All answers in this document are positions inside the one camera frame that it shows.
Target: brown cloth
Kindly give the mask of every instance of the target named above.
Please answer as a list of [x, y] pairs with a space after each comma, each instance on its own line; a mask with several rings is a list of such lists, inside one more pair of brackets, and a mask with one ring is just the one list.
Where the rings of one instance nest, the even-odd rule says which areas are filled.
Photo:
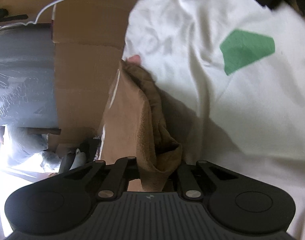
[[120, 62], [102, 124], [101, 159], [113, 164], [136, 156], [143, 190], [161, 191], [181, 163], [182, 147], [166, 129], [160, 95], [147, 71]]

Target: cardboard box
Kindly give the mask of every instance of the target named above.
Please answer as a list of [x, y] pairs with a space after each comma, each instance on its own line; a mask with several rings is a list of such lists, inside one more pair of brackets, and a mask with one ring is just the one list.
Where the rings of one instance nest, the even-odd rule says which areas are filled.
[[[53, 0], [0, 0], [10, 15], [34, 19]], [[53, 23], [59, 143], [79, 145], [97, 134], [122, 56], [128, 15], [137, 0], [66, 0]], [[52, 9], [41, 17], [51, 22]]]

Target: white fabric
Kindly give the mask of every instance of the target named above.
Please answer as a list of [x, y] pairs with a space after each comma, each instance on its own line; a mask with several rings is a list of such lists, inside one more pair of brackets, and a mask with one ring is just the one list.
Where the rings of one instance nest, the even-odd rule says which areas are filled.
[[[227, 76], [219, 46], [235, 29], [272, 37], [276, 50]], [[305, 240], [305, 21], [286, 4], [139, 0], [123, 58], [134, 54], [160, 88], [186, 161], [208, 159], [286, 190], [297, 208], [288, 232]]]

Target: plastic wrap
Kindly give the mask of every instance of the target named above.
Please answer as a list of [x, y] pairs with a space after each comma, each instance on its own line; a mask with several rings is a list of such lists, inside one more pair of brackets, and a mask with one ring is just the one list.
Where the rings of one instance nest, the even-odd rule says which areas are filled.
[[58, 127], [49, 25], [0, 31], [0, 125]]

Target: ribbed black surface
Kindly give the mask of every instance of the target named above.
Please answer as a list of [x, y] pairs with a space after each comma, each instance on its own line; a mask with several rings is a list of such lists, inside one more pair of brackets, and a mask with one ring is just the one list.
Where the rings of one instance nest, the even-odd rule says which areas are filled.
[[246, 240], [292, 239], [285, 232], [271, 236], [240, 236], [221, 228], [202, 204], [173, 193], [124, 192], [113, 202], [102, 202], [75, 229], [53, 236], [31, 236], [15, 231], [8, 240]]

